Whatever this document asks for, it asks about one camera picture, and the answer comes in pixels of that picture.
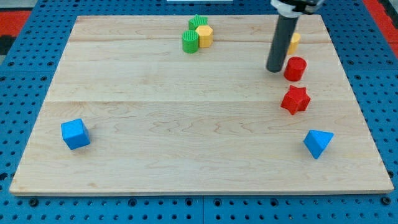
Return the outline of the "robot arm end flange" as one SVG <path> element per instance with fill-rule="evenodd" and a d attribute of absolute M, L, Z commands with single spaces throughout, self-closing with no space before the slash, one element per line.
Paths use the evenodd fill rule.
<path fill-rule="evenodd" d="M 322 7 L 325 0 L 271 0 L 271 6 L 284 17 L 298 18 L 300 15 L 312 15 Z"/>

